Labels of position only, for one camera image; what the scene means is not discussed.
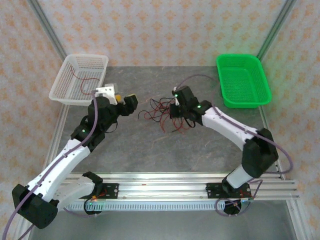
black mounting bracket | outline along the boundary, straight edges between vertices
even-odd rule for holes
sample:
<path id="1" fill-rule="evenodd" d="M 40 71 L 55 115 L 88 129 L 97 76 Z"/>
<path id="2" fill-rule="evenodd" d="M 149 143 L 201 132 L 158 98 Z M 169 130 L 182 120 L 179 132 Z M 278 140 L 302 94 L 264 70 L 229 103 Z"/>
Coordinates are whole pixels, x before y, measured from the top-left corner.
<path id="1" fill-rule="evenodd" d="M 102 183 L 101 193 L 105 192 L 103 196 L 99 196 L 98 199 L 118 199 L 119 183 Z M 80 199 L 91 198 L 91 195 L 83 196 Z"/>
<path id="2" fill-rule="evenodd" d="M 221 182 L 209 182 L 206 184 L 205 190 L 208 199 L 243 199 L 251 198 L 251 189 L 248 183 L 240 186 L 236 191 L 227 193 L 223 190 Z"/>

orange patterned wall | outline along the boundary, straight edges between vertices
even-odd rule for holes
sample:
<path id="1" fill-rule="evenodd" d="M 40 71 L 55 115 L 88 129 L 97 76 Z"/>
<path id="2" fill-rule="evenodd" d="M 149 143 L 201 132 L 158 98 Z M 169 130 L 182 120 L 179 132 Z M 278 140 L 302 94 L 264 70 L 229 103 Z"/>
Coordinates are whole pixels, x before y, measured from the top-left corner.
<path id="1" fill-rule="evenodd" d="M 1 1 L 0 16 L 2 235 L 14 210 L 13 187 L 42 170 L 61 106 L 48 96 L 62 62 L 26 0 Z"/>
<path id="2" fill-rule="evenodd" d="M 320 239 L 319 14 L 317 1 L 298 0 L 263 60 L 273 94 L 265 108 L 269 127 L 293 158 L 288 177 L 299 181 L 314 239 Z"/>
<path id="3" fill-rule="evenodd" d="M 110 66 L 212 66 L 259 52 L 285 0 L 40 0 L 67 53 Z"/>

white robotic arm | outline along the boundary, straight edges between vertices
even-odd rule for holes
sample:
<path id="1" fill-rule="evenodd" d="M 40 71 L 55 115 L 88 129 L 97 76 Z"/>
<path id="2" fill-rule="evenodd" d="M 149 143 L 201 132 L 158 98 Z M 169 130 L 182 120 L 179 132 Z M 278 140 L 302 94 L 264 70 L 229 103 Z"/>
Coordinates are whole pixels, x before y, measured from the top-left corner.
<path id="1" fill-rule="evenodd" d="M 174 89 L 172 94 L 176 101 L 170 105 L 171 118 L 185 118 L 213 129 L 243 151 L 241 164 L 222 181 L 222 188 L 227 194 L 237 191 L 249 180 L 259 178 L 278 159 L 276 147 L 257 137 L 273 141 L 269 130 L 246 126 L 212 106 L 209 101 L 199 102 L 188 86 Z"/>
<path id="2" fill-rule="evenodd" d="M 27 186 L 18 184 L 12 190 L 15 208 L 24 202 L 18 213 L 39 229 L 48 226 L 58 211 L 74 200 L 100 194 L 103 180 L 92 172 L 83 174 L 75 183 L 60 188 L 59 186 L 76 165 L 102 142 L 106 131 L 112 124 L 117 123 L 119 116 L 128 116 L 136 110 L 136 95 L 126 96 L 121 101 L 121 97 L 115 95 L 115 88 L 113 84 L 97 88 L 96 106 L 92 101 L 88 106 L 88 115 L 81 120 L 63 150 Z"/>

gray stone floor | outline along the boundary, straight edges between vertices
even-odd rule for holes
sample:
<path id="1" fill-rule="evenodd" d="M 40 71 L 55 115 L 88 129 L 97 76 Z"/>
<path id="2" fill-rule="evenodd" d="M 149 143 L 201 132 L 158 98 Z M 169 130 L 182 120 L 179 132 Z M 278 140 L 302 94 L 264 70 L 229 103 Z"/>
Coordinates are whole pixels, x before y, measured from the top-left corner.
<path id="1" fill-rule="evenodd" d="M 218 87 L 216 67 L 108 67 L 104 83 L 117 83 L 122 96 L 135 93 L 139 105 L 130 116 L 118 118 L 118 128 L 84 159 L 73 172 L 230 172 L 242 159 L 242 152 L 219 133 L 197 125 L 184 134 L 171 132 L 172 124 L 160 125 L 151 120 L 138 119 L 138 112 L 150 110 L 149 99 L 171 97 L 174 86 L 194 74 L 185 84 L 200 101 L 214 102 L 223 112 L 248 126 L 263 127 L 258 109 L 231 109 L 223 104 Z M 70 106 L 63 129 L 59 151 L 79 125 L 87 107 Z"/>

purple cable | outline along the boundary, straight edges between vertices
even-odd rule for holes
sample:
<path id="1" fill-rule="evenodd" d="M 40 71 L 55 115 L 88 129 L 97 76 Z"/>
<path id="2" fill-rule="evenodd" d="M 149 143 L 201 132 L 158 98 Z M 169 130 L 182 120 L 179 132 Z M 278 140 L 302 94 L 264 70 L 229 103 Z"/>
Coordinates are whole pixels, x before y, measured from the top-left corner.
<path id="1" fill-rule="evenodd" d="M 74 216 L 77 216 L 79 218 L 96 218 L 98 216 L 98 214 L 95 214 L 95 215 L 84 215 L 84 214 L 78 214 L 78 213 L 75 213 L 73 211 L 69 211 L 68 209 L 66 209 L 65 207 L 63 208 L 63 210 L 65 210 L 68 214 L 72 214 Z"/>
<path id="2" fill-rule="evenodd" d="M 21 235 L 21 237 L 18 238 L 18 240 L 24 239 L 24 237 L 34 228 L 34 224 L 32 224 L 25 232 Z"/>
<path id="3" fill-rule="evenodd" d="M 90 131 L 90 133 L 88 134 L 88 136 L 86 136 L 86 138 L 80 142 L 77 146 L 75 146 L 74 148 L 71 148 L 69 151 L 67 151 L 63 156 L 61 156 L 56 162 L 54 162 L 54 164 L 52 164 L 52 166 L 43 174 L 43 176 L 40 178 L 40 180 L 37 182 L 38 185 L 34 186 L 29 192 L 28 194 L 21 200 L 21 202 L 18 204 L 18 206 L 16 206 L 15 210 L 13 211 L 13 213 L 11 214 L 8 222 L 6 223 L 6 226 L 4 228 L 3 231 L 3 235 L 2 235 L 2 240 L 6 240 L 7 238 L 7 234 L 9 231 L 9 227 L 12 223 L 12 221 L 14 220 L 15 215 L 18 213 L 19 209 L 22 207 L 22 205 L 27 201 L 27 199 L 34 193 L 34 191 L 38 188 L 38 186 L 45 180 L 45 178 L 48 176 L 48 174 L 52 171 L 52 169 L 54 169 L 56 167 L 56 165 L 58 163 L 60 163 L 62 161 L 62 159 L 65 158 L 65 156 L 71 154 L 74 150 L 76 150 L 77 148 L 79 148 L 80 146 L 82 146 L 84 143 L 86 143 L 86 141 L 88 141 L 88 139 L 92 136 L 92 134 L 94 133 L 96 126 L 97 126 L 97 122 L 98 122 L 98 105 L 97 105 L 97 100 L 95 97 L 95 90 L 92 91 L 91 95 L 93 98 L 93 104 L 94 104 L 94 123 L 92 126 L 92 129 Z"/>
<path id="4" fill-rule="evenodd" d="M 215 80 L 213 77 L 208 76 L 208 75 L 205 75 L 205 74 L 194 74 L 194 75 L 188 76 L 188 77 L 185 78 L 182 82 L 180 82 L 180 83 L 178 84 L 178 86 L 176 86 L 176 89 L 180 88 L 181 85 L 185 83 L 185 81 L 187 81 L 187 80 L 189 80 L 189 79 L 191 79 L 191 78 L 193 78 L 193 77 L 198 77 L 198 76 L 199 76 L 199 77 L 206 77 L 206 78 L 211 79 L 211 80 L 213 80 L 213 81 Z"/>
<path id="5" fill-rule="evenodd" d="M 292 169 L 294 168 L 294 163 L 292 162 L 292 159 L 290 157 L 290 155 L 287 153 L 286 150 L 284 150 L 280 145 L 278 145 L 277 143 L 275 143 L 274 141 L 271 141 L 270 139 L 264 137 L 264 136 L 261 136 L 253 131 L 250 131 L 250 130 L 247 130 L 245 129 L 243 126 L 240 126 L 238 125 L 237 123 L 231 121 L 230 119 L 226 118 L 225 116 L 223 116 L 222 114 L 220 114 L 220 112 L 217 110 L 217 107 L 215 105 L 212 105 L 213 107 L 213 110 L 215 111 L 215 113 L 220 117 L 222 118 L 223 120 L 227 121 L 228 123 L 230 123 L 231 125 L 237 127 L 238 129 L 244 131 L 245 133 L 248 133 L 248 134 L 251 134 L 259 139 L 262 139 L 264 141 L 266 141 L 267 143 L 269 144 L 272 144 L 273 146 L 275 146 L 276 148 L 278 148 L 281 152 L 283 152 L 283 154 L 286 156 L 286 158 L 288 159 L 289 161 L 289 168 L 287 170 L 284 170 L 284 171 L 266 171 L 265 173 L 266 174 L 287 174 L 289 172 L 292 171 Z"/>
<path id="6" fill-rule="evenodd" d="M 258 190 L 259 190 L 259 188 L 260 188 L 263 180 L 262 180 L 262 179 L 258 179 L 258 180 L 255 180 L 255 181 L 252 181 L 252 180 L 249 181 L 249 183 L 251 183 L 251 184 L 254 184 L 254 183 L 257 183 L 257 182 L 259 182 L 259 184 L 258 184 L 258 186 L 256 187 L 256 190 L 255 190 L 255 192 L 254 192 L 254 194 L 253 194 L 253 196 L 252 196 L 253 199 L 255 199 L 255 197 L 257 196 Z M 248 209 L 249 209 L 249 206 L 247 206 L 245 210 L 243 210 L 242 212 L 239 212 L 238 214 L 235 214 L 235 215 L 223 214 L 223 213 L 221 213 L 221 212 L 218 210 L 218 203 L 219 203 L 221 200 L 229 201 L 229 202 L 231 202 L 231 204 L 233 204 L 234 206 L 236 206 L 239 210 L 241 210 L 241 209 L 240 209 L 240 207 L 238 206 L 238 204 L 237 204 L 236 202 L 232 201 L 231 199 L 229 199 L 229 198 L 219 198 L 219 199 L 215 202 L 214 207 L 215 207 L 216 213 L 219 214 L 220 216 L 223 216 L 223 217 L 237 217 L 237 216 L 240 216 L 240 215 L 246 213 L 246 212 L 248 211 Z"/>

